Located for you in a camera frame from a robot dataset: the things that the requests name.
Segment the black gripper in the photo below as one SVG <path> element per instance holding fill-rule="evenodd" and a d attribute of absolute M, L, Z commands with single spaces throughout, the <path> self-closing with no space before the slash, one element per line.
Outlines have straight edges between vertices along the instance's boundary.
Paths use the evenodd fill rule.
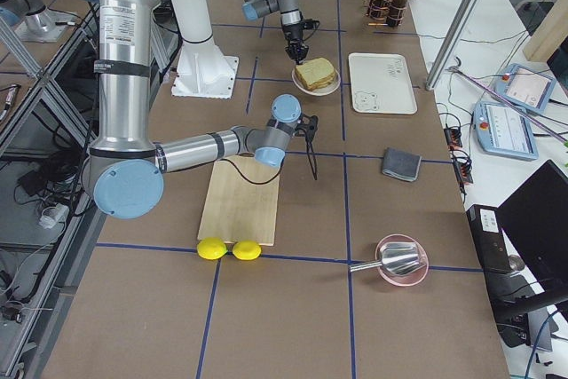
<path fill-rule="evenodd" d="M 299 130 L 304 132 L 305 150 L 314 180 L 318 179 L 318 164 L 315 150 L 313 147 L 313 140 L 319 127 L 319 117 L 317 115 L 301 115 L 299 123 Z"/>
<path fill-rule="evenodd" d="M 283 35 L 287 41 L 285 49 L 288 57 L 298 65 L 304 63 L 309 52 L 309 46 L 304 42 L 304 30 L 302 21 L 297 23 L 282 25 Z"/>

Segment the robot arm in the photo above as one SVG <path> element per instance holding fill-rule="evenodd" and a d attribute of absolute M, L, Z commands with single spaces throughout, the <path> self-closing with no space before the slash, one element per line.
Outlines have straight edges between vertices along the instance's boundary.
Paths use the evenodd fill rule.
<path fill-rule="evenodd" d="M 242 11 L 249 21 L 278 12 L 281 29 L 287 41 L 287 55 L 297 65 L 304 62 L 309 51 L 304 31 L 316 30 L 319 22 L 303 16 L 298 0 L 244 0 Z"/>
<path fill-rule="evenodd" d="M 163 177 L 235 154 L 279 168 L 290 140 L 309 136 L 316 120 L 290 94 L 277 97 L 262 129 L 235 126 L 165 144 L 148 136 L 151 33 L 161 0 L 91 0 L 99 4 L 99 134 L 90 144 L 86 190 L 98 208 L 120 219 L 145 215 L 161 199 Z M 238 59 L 214 41 L 206 0 L 171 0 L 181 52 L 177 96 L 229 98 Z"/>

